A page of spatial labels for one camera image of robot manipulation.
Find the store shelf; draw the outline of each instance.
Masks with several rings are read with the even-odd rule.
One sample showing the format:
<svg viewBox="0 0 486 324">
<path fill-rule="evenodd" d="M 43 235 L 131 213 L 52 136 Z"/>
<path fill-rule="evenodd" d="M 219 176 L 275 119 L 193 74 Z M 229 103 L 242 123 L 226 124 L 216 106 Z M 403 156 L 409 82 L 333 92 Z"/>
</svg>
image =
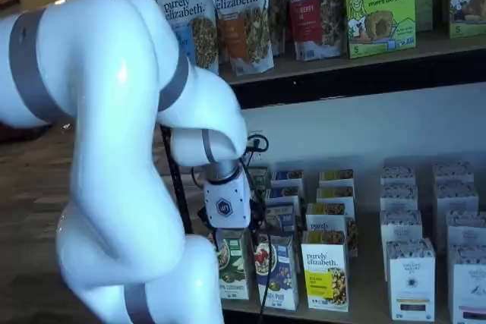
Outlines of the store shelf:
<svg viewBox="0 0 486 324">
<path fill-rule="evenodd" d="M 296 312 L 265 309 L 266 315 L 282 316 L 321 322 L 345 324 L 396 323 L 392 321 L 388 309 L 387 284 L 383 278 L 383 259 L 380 242 L 378 213 L 362 215 L 367 229 L 360 230 L 359 257 L 351 259 L 349 282 L 349 312 L 337 313 L 326 310 L 309 309 L 303 275 L 299 276 L 300 304 Z M 447 309 L 447 287 L 445 262 L 437 265 L 436 323 L 449 323 Z M 258 292 L 252 293 L 252 300 L 223 300 L 222 308 L 245 313 L 259 313 Z"/>
<path fill-rule="evenodd" d="M 414 49 L 354 60 L 301 62 L 293 45 L 287 49 L 263 74 L 236 77 L 229 65 L 222 67 L 220 75 L 243 109 L 484 80 L 486 36 L 449 39 L 445 30 L 419 33 Z"/>
</svg>

